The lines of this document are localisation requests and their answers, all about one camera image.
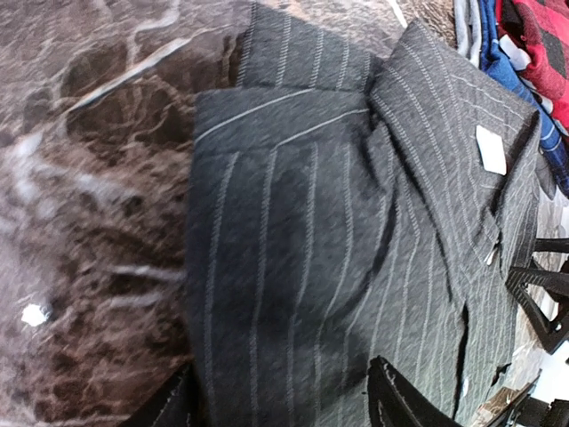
plaid shirt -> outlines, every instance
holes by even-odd
[[[506,54],[500,49],[498,44],[498,34],[494,22],[495,0],[481,0],[481,21],[482,21],[482,50],[480,55],[480,68],[494,80],[501,83],[510,91],[525,101],[530,102],[540,111],[541,115],[541,153],[546,158],[549,169],[553,173],[557,186],[561,192],[569,197],[569,157],[561,135],[553,124],[548,112],[533,97],[530,90],[522,83],[516,71],[509,63]],[[542,182],[542,176],[538,173],[540,183],[547,192]]]
[[[532,59],[519,75],[569,135],[569,7],[565,0],[498,0],[501,35],[508,34]]]

stack of clothes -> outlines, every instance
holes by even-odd
[[[458,52],[540,111],[540,185],[550,198],[555,184],[569,197],[569,6],[563,0],[457,0],[455,11]]]

white pinstripe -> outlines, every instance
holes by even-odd
[[[411,251],[411,256],[407,262],[407,269],[405,270],[405,281],[403,283],[403,309],[401,311],[401,321],[399,323],[399,328],[397,330],[397,345],[395,348],[395,356],[394,356],[394,363],[395,365],[399,365],[399,354],[401,352],[401,343],[403,342],[403,332],[405,330],[405,321],[407,318],[407,303],[409,301],[409,280],[411,279],[411,268],[413,267],[413,262],[415,260],[415,256],[417,255],[417,251],[419,250],[419,243],[421,242],[421,230],[419,228],[419,224],[417,222],[417,216],[415,215],[415,209],[413,206],[413,201],[411,200],[411,192],[409,191],[409,185],[405,180],[402,181],[403,186],[403,194],[405,197],[405,201],[407,203],[408,213],[411,219],[411,226],[413,228],[413,235],[415,236],[415,243],[413,250]]]
[[[461,100],[462,102],[466,102],[467,104],[470,105],[470,107],[472,107],[473,109],[477,109],[482,111],[483,113],[486,113],[487,116],[492,117],[494,120],[500,122],[503,124],[504,127],[507,127],[508,129],[510,129],[510,131],[512,131],[514,134],[517,134],[520,129],[519,128],[515,128],[514,126],[508,125],[503,118],[496,116],[495,114],[491,113],[490,111],[488,111],[487,109],[485,109],[484,107],[474,104],[472,102],[470,102],[469,100],[467,100],[466,98],[462,98]]]
[[[251,359],[251,410],[252,426],[259,425],[259,377],[257,366],[257,327],[259,325],[260,307],[265,290],[265,271],[267,269],[267,235],[268,214],[270,208],[270,188],[275,171],[277,148],[274,147],[268,158],[265,182],[263,184],[263,199],[261,202],[260,234],[259,234],[259,266],[257,269],[257,286],[255,288],[254,309],[252,315],[251,332],[249,335],[249,356]]]
[[[368,52],[364,64],[364,74],[362,75],[362,87],[360,88],[359,92],[365,91],[365,85],[367,84],[367,80],[370,78],[371,66],[372,66],[372,54]]]
[[[307,135],[311,132],[314,132],[316,129],[320,129],[321,127],[324,127],[326,125],[329,125],[330,123],[333,122],[337,122],[338,120],[343,119],[346,116],[351,116],[352,114],[361,114],[361,113],[367,113],[369,110],[368,109],[352,109],[351,111],[348,111],[346,113],[342,113],[339,116],[335,117],[335,118],[331,118],[330,120],[326,120],[325,122],[322,122],[319,125],[316,126],[312,126],[309,129],[302,131],[302,132],[298,132],[296,134],[294,134],[293,136],[290,136],[289,138],[286,138],[282,141],[280,141],[276,146],[280,147],[282,145],[288,144],[291,141],[296,140],[297,138],[300,138],[301,136]]]
[[[443,121],[445,122],[445,130],[446,130],[446,136],[448,138],[449,143],[451,144],[451,146],[453,147],[453,151],[454,151],[454,155],[456,159],[461,158],[461,153],[458,150],[458,147],[456,146],[456,144],[454,143],[454,135],[453,132],[451,130],[451,126],[450,126],[450,120],[448,119],[448,116],[446,115],[446,108],[444,103],[441,101],[440,96],[438,94],[438,91],[435,89],[435,86],[433,85],[433,81],[430,78],[429,73],[427,72],[425,65],[423,64],[421,58],[419,57],[419,55],[417,55],[417,53],[407,44],[402,43],[401,44],[404,49],[413,57],[413,59],[415,60],[415,62],[417,62],[417,65],[419,66],[419,69],[421,70],[422,75],[425,77],[425,80],[427,81],[427,86],[430,89],[431,94],[433,95],[433,97],[435,98],[435,101],[437,102],[437,105],[441,111],[441,115],[443,116]],[[476,182],[474,181],[473,177],[472,177],[472,169],[471,169],[471,162],[469,163],[469,180],[470,180],[470,185],[472,186],[473,189],[476,188]],[[465,213],[465,208],[466,208],[466,198],[464,197],[464,193],[462,191],[462,178],[461,178],[461,174],[458,174],[457,177],[457,190],[459,193],[459,200],[461,201],[461,208],[462,208],[462,218],[465,221],[465,225],[467,225],[466,223],[466,218],[467,218],[467,214]],[[481,211],[481,207],[477,201],[476,198],[474,198],[475,201],[475,208],[477,209],[477,211]],[[484,233],[486,234],[486,237],[489,240],[491,239],[491,236],[488,234],[488,231],[486,230],[484,224],[480,221],[480,219],[478,218],[478,224],[480,225],[481,229],[484,231]]]
[[[251,25],[246,31],[243,56],[241,59],[241,66],[239,67],[239,72],[237,73],[237,86],[243,86],[245,79],[245,73],[247,72],[247,67],[249,66],[249,58],[251,57],[251,47],[252,47],[252,36],[255,32],[255,27],[257,27],[257,0],[251,1]]]
[[[443,328],[442,328],[442,325],[443,325],[443,323],[446,322],[446,316],[448,316],[448,312],[449,312],[449,311],[444,311],[444,310],[440,310],[440,311],[438,312],[438,317],[439,317],[439,322],[438,322],[438,324],[441,325],[441,327],[437,327],[437,333],[435,334],[435,345],[434,345],[434,347],[433,347],[433,348],[435,348],[435,349],[438,349],[438,343],[439,343],[439,341],[440,341],[441,331],[442,331],[442,329],[443,329]],[[435,364],[436,364],[436,362],[437,362],[437,353],[435,353],[435,352],[433,351],[433,352],[432,352],[431,360],[430,360],[430,362],[429,362],[430,369],[429,369],[429,371],[427,371],[428,373],[435,372],[435,368],[436,368],[436,367],[435,367]],[[434,397],[435,397],[435,391],[433,390],[433,387],[435,387],[435,381],[428,381],[427,384],[429,385],[429,391],[428,391],[427,396],[432,396],[432,397],[434,398]],[[439,389],[441,390],[440,392],[442,393],[442,385],[440,385],[440,384],[439,384]],[[437,405],[437,404],[435,403],[435,400],[431,400],[431,403],[432,403],[433,405],[435,405],[436,407],[443,408],[443,402],[442,402],[442,401],[440,402],[439,405]]]
[[[338,295],[340,294],[341,289],[344,286],[344,282],[346,280],[346,276],[348,275],[348,266],[351,262],[352,257],[352,249],[354,247],[354,217],[352,212],[352,196],[351,190],[349,187],[349,171],[350,171],[350,146],[345,146],[346,154],[344,160],[344,205],[346,210],[346,253],[344,254],[344,260],[341,265],[341,273],[340,273],[340,280],[338,280],[338,285],[336,286],[336,290],[334,291],[334,295],[326,308],[325,314],[322,318],[322,322],[320,323],[320,327],[317,331],[317,338],[314,345],[314,360],[315,360],[315,371],[316,371],[316,395],[315,395],[315,410],[316,410],[316,420],[315,426],[320,425],[320,413],[321,413],[321,397],[320,397],[320,388],[322,382],[322,354],[320,351],[320,339],[322,338],[322,333],[324,332],[324,327],[328,316],[333,310],[334,304],[338,299]]]
[[[287,355],[287,404],[289,425],[294,426],[294,328],[296,326],[296,317],[301,307],[302,298],[309,285],[310,263],[312,261],[312,251],[314,246],[314,212],[316,202],[317,173],[318,173],[318,144],[313,142],[312,158],[310,165],[310,187],[307,200],[306,213],[306,245],[304,249],[304,263],[302,264],[301,289],[298,292],[296,303],[294,304],[294,312],[291,315],[288,326],[288,345],[286,347]]]
[[[388,158],[388,176],[390,176],[393,173],[393,156],[389,155]],[[380,250],[380,244],[381,244],[381,232],[383,231],[383,228],[380,226],[381,224],[381,220],[385,218],[385,214],[387,211],[387,199],[384,197],[381,201],[381,208],[380,211],[378,212],[378,220],[377,220],[377,224],[378,224],[378,230],[377,230],[377,236],[375,238],[375,244],[373,246],[373,253],[377,254],[377,251]],[[341,395],[340,395],[340,410],[338,412],[338,425],[342,426],[345,425],[345,423],[343,422],[343,417],[344,417],[344,390],[346,389],[346,381],[348,380],[348,352],[349,352],[349,337],[352,333],[352,329],[354,328],[354,326],[356,325],[357,320],[359,319],[359,316],[362,314],[362,311],[365,307],[365,305],[367,304],[367,300],[370,296],[370,294],[372,293],[372,289],[373,289],[373,282],[374,278],[370,278],[370,283],[368,284],[368,288],[367,291],[365,292],[365,296],[363,301],[361,302],[361,304],[359,305],[359,307],[357,308],[356,314],[354,316],[354,318],[352,319],[352,321],[350,322],[348,329],[346,329],[346,333],[344,334],[344,347],[343,347],[343,366],[342,366],[342,371],[341,371]],[[354,288],[356,287],[357,282],[354,282],[354,284],[352,285],[352,292],[354,291]]]
[[[310,76],[309,87],[317,86],[318,73],[320,72],[320,62],[322,61],[322,52],[324,50],[324,31],[319,28],[317,35],[317,51],[314,56],[314,65],[312,67],[312,76]]]
[[[205,281],[205,301],[204,301],[204,357],[205,357],[205,387],[207,389],[210,414],[213,425],[217,424],[217,402],[215,400],[215,388],[213,386],[213,351],[212,351],[212,323],[213,323],[213,292],[215,287],[215,271],[217,268],[217,251],[220,243],[221,224],[223,221],[223,208],[225,206],[225,196],[228,192],[229,181],[233,175],[233,169],[239,153],[234,154],[228,162],[228,166],[223,175],[220,192],[215,204],[213,213],[212,243],[209,252],[209,263],[207,268],[207,279]]]
[[[348,40],[344,41],[344,51],[341,55],[341,67],[340,67],[340,75],[338,76],[338,83],[336,83],[336,90],[339,91],[344,84],[344,78],[346,76],[346,69],[348,68],[348,61],[349,61],[349,42]]]
[[[443,356],[446,353],[446,324],[448,323],[448,318],[451,315],[451,310],[446,312],[445,322],[443,322],[443,349],[440,353],[440,358],[438,358],[438,368],[440,373],[438,375],[438,389],[441,393],[441,408],[445,411],[446,398],[445,398],[445,387],[443,385],[443,376],[445,375],[445,367],[443,367]]]
[[[419,344],[419,354],[417,355],[417,365],[415,366],[415,381],[419,381],[419,374],[421,372],[421,363],[422,363],[422,356],[423,350],[425,346],[425,340],[427,339],[427,327],[429,326],[430,321],[430,306],[433,302],[433,269],[435,268],[435,251],[437,239],[433,237],[433,241],[430,244],[430,260],[429,260],[429,274],[428,274],[428,281],[429,281],[429,288],[427,290],[427,309],[425,311],[425,320],[423,322],[423,328],[421,331],[421,344]]]
[[[511,114],[513,114],[514,116],[520,118],[521,120],[525,120],[522,115],[520,115],[519,113],[517,113],[516,111],[514,111],[513,109],[511,109],[510,106],[509,106],[506,102],[504,102],[504,101],[502,101],[502,100],[499,100],[499,99],[497,99],[497,98],[494,98],[494,97],[491,96],[489,93],[487,93],[484,89],[482,89],[482,88],[480,88],[480,87],[478,87],[478,86],[473,85],[472,83],[470,83],[466,78],[462,78],[462,77],[456,76],[455,74],[451,74],[451,77],[452,77],[452,78],[455,78],[456,80],[460,80],[460,81],[461,81],[462,83],[464,83],[466,86],[471,87],[472,89],[476,89],[478,92],[482,92],[482,94],[483,94],[486,98],[488,98],[489,100],[492,100],[492,101],[494,101],[494,102],[498,102],[498,103],[501,105],[502,108],[506,109],[506,110],[509,111]]]
[[[389,164],[393,165],[393,151],[389,151]],[[395,182],[395,176],[393,174],[393,168],[389,168],[388,169],[388,177],[389,177],[389,185],[393,186],[393,188],[395,188],[396,186],[396,182]],[[375,345],[377,343],[377,333],[380,329],[380,322],[381,322],[381,318],[383,316],[383,309],[385,308],[385,302],[387,301],[387,296],[389,294],[389,290],[391,289],[391,283],[393,281],[393,277],[395,276],[395,265],[396,265],[396,261],[398,261],[398,257],[399,257],[399,242],[401,240],[401,206],[399,206],[399,202],[396,200],[396,206],[395,206],[395,215],[396,215],[396,220],[395,220],[395,235],[393,237],[395,243],[393,246],[393,258],[391,261],[391,267],[389,268],[389,274],[388,274],[388,283],[385,286],[385,289],[383,289],[383,296],[381,297],[381,303],[380,303],[380,309],[377,312],[377,315],[375,317],[375,324],[373,325],[373,333],[372,333],[372,341],[370,343],[370,352],[369,355],[367,357],[368,360],[371,360],[373,358],[375,358],[376,354],[375,354]]]
[[[260,109],[264,109],[268,106],[278,104],[281,101],[288,100],[290,98],[294,98],[296,96],[300,96],[300,95],[302,95],[304,93],[308,93],[308,92],[312,92],[312,89],[304,89],[303,91],[298,91],[295,93],[289,93],[289,94],[281,96],[279,98],[275,98],[274,100],[267,101],[261,105],[258,105],[257,107],[253,107],[252,109],[248,109],[248,110],[244,111],[243,113],[235,114],[233,117],[228,118],[227,120],[223,120],[221,123],[218,123],[217,125],[210,127],[207,131],[205,131],[204,133],[199,135],[194,140],[194,144],[198,144],[203,138],[205,138],[210,133],[215,132],[218,129],[221,129],[223,126],[228,125],[230,123],[233,123],[236,120],[239,120],[240,118],[249,116],[250,114],[254,113],[255,111],[259,111]]]
[[[281,45],[281,56],[278,59],[278,69],[276,71],[276,86],[282,86],[285,79],[286,59],[288,57],[288,46],[291,43],[291,25],[293,18],[290,13],[284,15],[283,43]]]

suit jacket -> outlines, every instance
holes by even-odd
[[[512,356],[540,131],[421,22],[381,61],[255,5],[238,87],[196,102],[188,321],[212,425],[368,425],[378,354],[465,423]]]

gray fabric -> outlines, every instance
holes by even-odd
[[[468,378],[466,422],[511,360],[504,283],[535,236],[537,112],[418,21],[381,62],[255,6],[239,83],[198,97],[190,175],[212,425],[368,425],[378,354],[447,415]],[[477,125],[502,137],[507,176],[482,167]]]
[[[478,0],[454,0],[454,26],[459,55],[479,68],[482,22]]]

